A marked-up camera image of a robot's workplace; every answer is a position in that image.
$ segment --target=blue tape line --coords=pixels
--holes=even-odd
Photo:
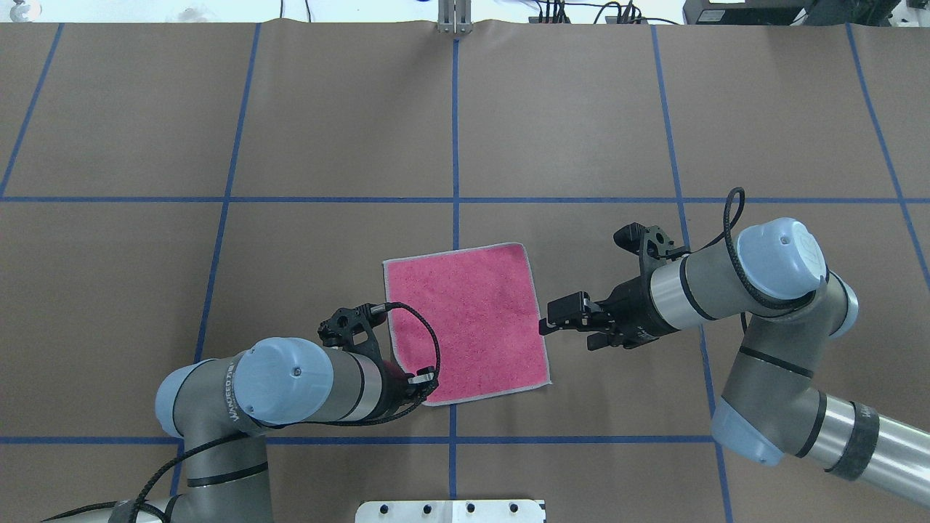
[[[701,366],[704,368],[704,390],[707,392],[707,405],[713,412],[717,410],[716,394],[713,392],[713,376],[711,375],[711,357],[707,352],[707,335],[704,333],[704,326],[698,326],[697,332],[700,334],[700,359]]]
[[[10,203],[220,203],[222,196],[4,196]]]
[[[459,436],[460,445],[627,445],[633,443],[713,443],[712,436]]]
[[[20,134],[16,136],[16,142],[13,144],[13,151],[9,155],[7,170],[4,172],[3,179],[0,181],[0,196],[3,196],[4,192],[7,190],[9,177],[13,175],[13,167],[16,166],[16,157],[20,154],[20,147],[22,146],[23,139],[26,138],[26,129],[29,128],[29,121],[33,119],[33,110],[35,110],[35,104],[39,101],[39,93],[42,92],[42,85],[44,85],[46,82],[48,69],[52,66],[52,59],[55,58],[55,50],[58,49],[58,43],[59,40],[61,40],[61,32],[63,30],[64,24],[60,23],[58,30],[55,32],[55,38],[52,39],[52,47],[48,49],[46,64],[42,67],[42,73],[39,74],[39,81],[35,84],[33,98],[29,101],[29,107],[26,109],[26,115],[22,118]]]
[[[669,161],[671,162],[671,179],[675,184],[675,203],[678,204],[678,221],[682,227],[682,236],[685,245],[691,245],[688,234],[687,219],[684,217],[684,200],[682,196],[682,181],[678,176],[678,156],[675,154],[675,140],[671,134],[671,115],[669,114],[669,100],[665,93],[665,76],[662,74],[662,57],[658,50],[658,33],[656,26],[649,26],[652,33],[652,50],[656,58],[656,76],[658,77],[658,95],[662,100],[662,118],[665,120],[665,139],[669,144]]]
[[[677,198],[661,196],[467,196],[466,204],[673,204]]]
[[[0,445],[177,445],[169,436],[0,436]]]
[[[686,196],[682,198],[687,204],[722,204],[725,197]],[[896,204],[896,198],[795,198],[778,196],[750,196],[747,204]]]
[[[230,203],[337,203],[337,204],[452,204],[449,196],[231,196]],[[3,196],[9,203],[222,203],[224,196]],[[667,196],[462,196],[462,204],[674,204],[679,198]],[[718,196],[684,196],[686,204],[722,204]],[[908,204],[930,204],[930,198],[904,198]],[[751,204],[893,204],[897,198],[746,198]]]
[[[184,440],[178,442],[178,450],[175,452],[175,457],[179,458],[181,454],[184,453]],[[169,497],[175,497],[178,495],[178,484],[180,483],[180,463],[174,466],[174,471],[171,473],[171,489],[168,491]]]
[[[458,497],[458,406],[449,406],[449,499]]]
[[[452,249],[458,250],[458,39],[452,41]]]
[[[895,186],[895,194],[897,194],[897,201],[901,206],[901,214],[904,215],[904,222],[908,226],[910,242],[913,244],[914,251],[917,254],[917,262],[921,265],[921,271],[923,272],[923,282],[926,284],[927,289],[930,289],[930,270],[927,269],[927,262],[923,257],[921,242],[917,237],[917,231],[914,230],[914,224],[910,220],[910,212],[908,211],[908,204],[904,199],[904,191],[901,190],[901,183],[897,179],[895,165],[891,161],[891,155],[888,153],[888,145],[884,141],[882,126],[878,122],[878,115],[875,113],[875,107],[871,102],[869,86],[866,85],[866,76],[862,73],[862,63],[859,61],[859,51],[856,47],[856,38],[853,36],[853,26],[848,22],[846,23],[846,36],[849,38],[849,48],[853,52],[853,62],[856,64],[856,74],[859,77],[859,86],[862,87],[862,96],[865,98],[866,108],[869,109],[869,117],[871,118],[872,126],[875,127],[875,135],[878,137],[879,146],[882,148],[884,164],[888,167],[888,175],[891,177],[892,185]]]
[[[458,185],[458,38],[452,41],[452,249],[458,250],[461,194]],[[449,406],[449,499],[458,497],[458,406]]]
[[[255,70],[255,56],[259,51],[259,37],[261,24],[255,24],[255,35],[252,37],[252,52],[248,59],[248,72],[246,85],[242,91],[242,103],[239,107],[239,121],[236,124],[235,139],[232,142],[232,156],[230,157],[230,170],[226,177],[226,191],[223,195],[223,208],[219,213],[219,226],[217,227],[217,240],[213,245],[213,259],[210,262],[210,274],[206,280],[206,295],[204,297],[204,310],[200,315],[200,328],[197,331],[197,346],[193,353],[193,362],[199,362],[204,355],[204,341],[206,340],[206,322],[210,317],[210,306],[213,303],[213,288],[217,281],[219,268],[219,254],[223,248],[223,235],[226,232],[226,218],[229,215],[230,200],[233,194],[236,163],[239,159],[239,143],[242,140],[242,129],[246,124],[246,109],[248,108],[248,92],[252,86],[252,72]]]
[[[449,436],[270,436],[269,445],[448,445]],[[628,445],[713,443],[710,435],[669,436],[455,436],[457,445]],[[169,436],[0,436],[0,445],[178,445]]]
[[[714,442],[713,449],[717,454],[717,474],[720,475],[720,490],[724,495],[724,517],[726,523],[733,523],[733,506],[730,504],[730,483],[726,479],[724,449],[717,442]]]
[[[446,436],[268,437],[269,445],[446,445]]]
[[[658,94],[662,99],[662,116],[665,119],[665,136],[669,143],[669,159],[671,161],[671,178],[675,183],[675,198],[678,200],[678,220],[682,226],[682,237],[685,245],[691,245],[691,235],[688,233],[688,222],[684,215],[684,194],[682,193],[682,182],[678,175],[678,158],[675,155],[675,142],[671,132],[671,116],[669,114],[669,101],[665,91],[665,77],[662,74],[662,58],[658,46],[658,32],[655,25],[649,26],[652,32],[652,46],[656,57],[656,75],[658,77]],[[707,405],[713,417],[716,408],[713,392],[713,378],[711,376],[711,359],[707,353],[707,340],[704,336],[704,328],[700,328],[700,355],[702,367],[704,369],[704,388],[707,393]],[[720,478],[720,493],[724,501],[724,515],[727,523],[732,523],[733,515],[729,510],[730,506],[730,488],[726,484],[726,464],[723,459],[717,460],[717,476]]]
[[[232,203],[314,203],[314,204],[449,204],[443,196],[232,196]]]

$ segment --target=black cable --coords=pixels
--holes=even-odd
[[[733,201],[733,199],[732,199],[732,196],[734,195],[733,191],[730,191],[730,195],[728,195],[728,196],[726,197],[727,201],[729,201],[729,202],[731,202],[731,203],[732,203],[732,201]],[[745,198],[745,195],[746,195],[746,193],[743,192],[743,196],[741,196],[741,197],[739,198],[739,204],[737,205],[737,214],[735,214],[735,215],[733,216],[733,220],[730,221],[730,229],[733,229],[733,226],[737,224],[737,221],[739,221],[739,217],[743,215],[743,208],[746,207],[746,198]],[[726,236],[726,227],[724,227],[724,229],[717,235],[717,237],[713,238],[710,242],[708,242],[707,245],[705,245],[705,246],[702,247],[702,248],[699,248],[698,250],[703,250],[703,249],[708,248],[708,247],[710,247],[710,246],[717,245],[718,243],[720,243],[720,240],[724,239],[724,236]]]
[[[632,0],[627,4],[623,9],[623,15],[617,17],[617,23],[627,23],[627,20],[633,17],[633,10],[635,6],[633,5]]]
[[[678,23],[677,21],[672,21],[672,20],[669,20],[669,19],[661,19],[661,18],[656,18],[656,17],[639,17],[639,18],[631,19],[631,20],[628,21],[627,23],[636,23],[637,21],[648,21],[648,20],[653,20],[653,21],[664,21],[664,22],[670,23],[670,24],[672,24],[672,25],[681,25],[681,24]]]
[[[89,505],[84,505],[80,508],[75,508],[67,512],[62,512],[56,516],[52,516],[48,519],[43,519],[43,521],[51,521],[52,519],[62,519],[64,517],[77,516],[78,514],[83,514],[84,512],[90,512],[93,510],[103,510],[105,508],[113,508],[116,506],[116,502],[107,502],[107,503],[94,503]]]
[[[742,187],[734,187],[730,190],[730,194],[727,195],[726,203],[724,204],[724,242],[726,243],[726,252],[730,255],[730,261],[733,263],[733,269],[737,272],[739,282],[743,284],[743,288],[746,289],[746,292],[748,292],[757,303],[762,305],[762,307],[779,311],[793,309],[797,305],[797,300],[781,302],[769,299],[750,283],[749,278],[746,276],[746,271],[743,270],[742,263],[739,262],[737,248],[733,245],[733,236],[731,234],[733,225],[730,221],[730,209],[733,207],[733,199],[737,194],[739,195],[740,204],[746,199],[746,191],[743,190]]]
[[[603,6],[603,4],[585,4],[583,2],[560,2],[560,3],[565,4],[566,6],[583,6],[583,7],[602,7]]]
[[[152,488],[155,486],[155,483],[157,483],[158,480],[161,479],[161,477],[165,475],[165,472],[171,470],[172,468],[174,468],[175,465],[190,458],[194,454],[199,454],[200,452],[203,452],[204,450],[213,449],[214,447],[218,445],[229,443],[237,439],[243,439],[245,437],[248,437],[248,434],[241,433],[241,432],[236,433],[236,434],[230,434],[228,436],[218,437],[212,441],[207,441],[203,445],[194,447],[193,449],[190,449],[184,452],[180,456],[176,456],[174,459],[170,460],[168,463],[165,463],[164,465],[162,465],[161,468],[155,471],[155,474],[153,474],[152,477],[149,478],[149,482],[145,484],[145,487],[142,487],[142,490],[139,492],[139,496],[136,496],[136,501],[132,503],[132,508],[129,510],[129,517],[126,519],[126,523],[135,523],[136,516],[139,515],[139,511],[141,510],[142,506],[145,504],[145,497],[149,495],[149,492],[152,491]]]
[[[117,503],[118,503],[118,502],[107,502],[107,503],[94,503],[94,504],[89,504],[89,505],[82,506],[82,507],[80,507],[80,508],[75,508],[75,509],[73,509],[73,510],[69,510],[68,512],[62,512],[61,514],[58,514],[57,516],[52,516],[52,517],[50,517],[50,518],[48,518],[48,519],[43,519],[43,521],[51,521],[51,520],[53,520],[53,519],[62,519],[62,518],[65,518],[65,517],[77,516],[78,514],[83,514],[83,513],[85,513],[85,512],[92,512],[92,511],[95,511],[95,510],[103,510],[103,509],[107,509],[107,508],[114,508],[114,507],[116,506]],[[151,514],[151,515],[157,517],[158,520],[161,521],[162,523],[168,523],[168,516],[167,516],[164,512],[162,512],[162,510],[161,510],[160,508],[158,508],[158,507],[155,506],[155,505],[148,504],[148,503],[143,503],[142,506],[139,508],[139,510],[140,510],[141,512],[145,512],[145,513],[147,513],[147,514]]]
[[[401,412],[397,412],[397,413],[395,413],[395,414],[392,414],[391,416],[388,416],[387,418],[377,418],[377,419],[374,419],[374,420],[362,420],[362,421],[360,421],[360,422],[325,422],[325,423],[317,423],[317,424],[321,424],[321,425],[335,425],[335,426],[339,426],[339,427],[363,427],[363,426],[370,426],[370,425],[380,425],[380,424],[382,424],[382,423],[392,422],[392,421],[394,421],[394,420],[399,420],[400,418],[403,418],[404,416],[406,416],[406,415],[409,414],[410,412],[413,412],[414,409],[416,409],[417,407],[420,406],[420,404],[422,404],[424,401],[426,401],[427,396],[429,396],[430,393],[431,393],[433,390],[435,390],[436,386],[438,386],[438,384],[439,384],[439,368],[440,368],[441,365],[442,365],[442,356],[440,355],[440,352],[439,352],[439,339],[436,338],[436,332],[432,329],[432,326],[430,325],[430,322],[426,321],[426,318],[424,318],[424,317],[423,317],[420,313],[418,313],[413,307],[411,307],[410,305],[407,305],[406,303],[401,303],[401,302],[387,302],[387,303],[385,303],[384,305],[385,305],[385,309],[388,310],[388,311],[393,310],[393,309],[404,309],[404,310],[406,310],[406,311],[409,312],[411,315],[413,315],[416,319],[418,319],[419,322],[423,324],[423,327],[425,327],[426,330],[430,333],[430,338],[432,338],[432,346],[433,346],[433,348],[434,348],[435,351],[436,351],[436,367],[435,367],[435,372],[434,372],[433,375],[432,375],[432,383],[434,384],[434,386],[433,386],[433,387],[427,387],[427,388],[424,390],[423,394],[421,394],[421,395],[418,396],[416,399],[414,399],[414,402],[413,402],[413,404],[410,405],[410,407],[408,407],[408,408],[402,410]]]
[[[617,17],[619,18],[621,15],[623,6],[620,5],[620,2],[607,2],[606,4],[601,6],[600,10],[597,11],[597,16],[594,17],[594,21],[592,22],[592,24],[597,23],[597,21],[601,19],[601,14],[604,13],[604,10],[610,7],[611,5],[617,6]]]

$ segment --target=pink towel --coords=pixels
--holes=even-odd
[[[387,260],[389,302],[419,311],[439,339],[439,388],[424,405],[448,405],[551,383],[526,250],[517,243]],[[391,311],[397,362],[415,372],[434,364],[430,334]]]

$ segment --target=metal stand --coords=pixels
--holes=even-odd
[[[436,29],[445,34],[472,32],[472,0],[439,0]]]

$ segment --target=light blue joint cover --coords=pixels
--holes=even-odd
[[[843,289],[846,291],[846,318],[844,318],[843,324],[838,329],[836,329],[836,332],[833,332],[830,335],[830,339],[835,340],[840,336],[843,336],[856,324],[856,320],[859,318],[859,297],[856,295],[856,292],[853,290],[853,288],[849,287],[846,282],[840,278],[839,275],[836,273],[832,274],[833,277],[840,280],[840,283],[843,285]]]
[[[719,398],[717,409],[713,412],[711,434],[717,443],[766,466],[777,465],[785,455],[723,398]]]
[[[236,403],[274,425],[301,422],[333,389],[333,363],[319,345],[301,338],[268,338],[245,351],[232,376]]]
[[[183,437],[174,424],[174,401],[178,397],[178,391],[180,391],[180,387],[187,380],[187,377],[191,375],[191,372],[207,361],[213,361],[213,358],[199,361],[187,367],[181,367],[168,374],[162,384],[158,385],[158,392],[155,394],[155,417],[162,424],[162,430],[170,436]]]
[[[737,237],[737,256],[750,283],[779,300],[801,298],[827,277],[820,245],[794,218],[747,227]]]

